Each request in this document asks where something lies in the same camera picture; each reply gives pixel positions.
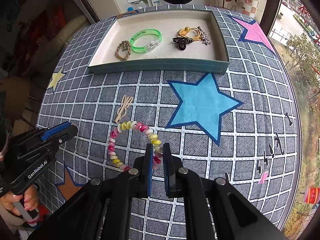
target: screw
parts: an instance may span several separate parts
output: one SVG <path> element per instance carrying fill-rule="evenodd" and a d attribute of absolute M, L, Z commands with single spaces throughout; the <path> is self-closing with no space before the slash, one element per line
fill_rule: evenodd
<path fill-rule="evenodd" d="M 224 178 L 217 178 L 216 183 L 223 186 L 226 183 L 226 180 Z"/>
<path fill-rule="evenodd" d="M 136 175 L 136 174 L 138 174 L 138 172 L 139 172 L 139 170 L 136 169 L 136 168 L 132 168 L 132 169 L 129 170 L 129 173 L 130 173 L 131 175 Z"/>
<path fill-rule="evenodd" d="M 178 171 L 181 173 L 181 174 L 187 174 L 188 173 L 188 169 L 185 168 L 185 167 L 182 167 L 182 168 L 179 168 Z"/>
<path fill-rule="evenodd" d="M 100 182 L 101 182 L 101 180 L 98 179 L 98 178 L 94 178 L 94 179 L 92 179 L 92 180 L 90 181 L 91 185 L 94 185 L 94 186 L 99 185 Z"/>

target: green bracelet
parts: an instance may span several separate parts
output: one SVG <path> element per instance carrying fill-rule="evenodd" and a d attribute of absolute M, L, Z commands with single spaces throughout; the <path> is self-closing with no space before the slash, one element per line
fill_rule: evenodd
<path fill-rule="evenodd" d="M 155 35 L 158 37 L 157 40 L 153 40 L 151 41 L 149 44 L 147 44 L 144 47 L 135 47 L 133 44 L 134 42 L 145 35 Z M 130 45 L 131 45 L 131 49 L 136 52 L 136 53 L 146 53 L 146 52 L 150 52 L 152 51 L 156 46 L 158 46 L 162 41 L 162 36 L 161 33 L 157 30 L 154 29 L 147 29 L 147 30 L 143 30 L 141 32 L 136 33 L 135 35 L 132 36 L 132 38 L 130 39 Z"/>

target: hand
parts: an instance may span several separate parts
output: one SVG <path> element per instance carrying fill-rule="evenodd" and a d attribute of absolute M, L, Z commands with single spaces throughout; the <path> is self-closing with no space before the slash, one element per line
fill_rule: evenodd
<path fill-rule="evenodd" d="M 17 202 L 23 198 L 23 195 L 14 195 L 12 192 L 8 192 L 0 198 L 1 204 L 5 209 L 11 211 L 13 214 L 20 216 L 20 212 L 13 205 L 13 202 Z M 24 209 L 26 211 L 32 211 L 38 206 L 38 196 L 34 185 L 29 187 L 24 193 Z"/>
<path fill-rule="evenodd" d="M 31 185 L 30 188 L 24 193 L 24 209 L 26 211 L 32 211 L 38 206 L 38 195 L 37 190 L 34 185 Z"/>

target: window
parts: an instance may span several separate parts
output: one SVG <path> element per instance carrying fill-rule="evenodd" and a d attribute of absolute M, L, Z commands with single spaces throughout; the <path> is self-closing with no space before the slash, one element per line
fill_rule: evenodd
<path fill-rule="evenodd" d="M 283 227 L 289 239 L 297 239 L 319 206 L 320 37 L 301 0 L 282 0 L 269 38 L 285 65 L 299 108 L 302 155 L 301 167 L 295 170 L 300 169 L 300 177 Z"/>

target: grid pattern fabric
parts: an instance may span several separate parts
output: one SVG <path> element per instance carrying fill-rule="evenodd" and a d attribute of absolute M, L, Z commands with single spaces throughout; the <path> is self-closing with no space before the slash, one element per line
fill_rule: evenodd
<path fill-rule="evenodd" d="M 165 6 L 157 9 L 193 8 L 191 5 Z M 93 75 L 86 66 L 103 33 L 114 18 L 89 26 L 77 33 L 63 54 L 55 72 L 66 75 L 54 93 L 47 90 L 38 117 L 38 127 L 53 127 L 72 121 L 78 135 L 60 146 L 57 161 L 39 179 L 40 198 L 54 212 L 64 203 L 55 187 L 63 181 L 64 165 L 75 183 L 90 179 L 110 179 L 120 172 L 107 155 L 107 138 L 116 126 L 113 120 L 123 95 L 134 101 L 122 121 L 144 122 L 163 142 L 170 143 L 173 154 L 184 167 L 201 177 L 215 179 L 229 174 L 230 182 L 275 226 L 279 225 L 289 199 L 295 172 L 299 171 L 299 122 L 293 92 L 282 63 L 264 46 L 238 41 L 244 28 L 228 15 L 250 22 L 248 16 L 222 8 L 213 11 L 224 36 L 230 65 L 224 75 L 215 74 L 222 92 L 244 102 L 222 117 L 218 147 L 197 126 L 164 127 L 174 112 L 178 98 L 167 80 L 196 83 L 204 73 L 186 71 L 141 71 Z M 293 124 L 289 125 L 288 117 Z M 278 134 L 281 147 L 276 147 Z M 124 131 L 116 140 L 116 152 L 126 165 L 145 153 L 148 139 L 136 131 Z M 270 147 L 274 152 L 271 157 Z M 269 158 L 263 162 L 264 152 Z M 262 173 L 269 171 L 264 184 Z M 165 196 L 163 168 L 153 171 L 152 192 L 148 199 L 133 199 L 130 224 L 132 240 L 185 239 L 183 200 Z"/>

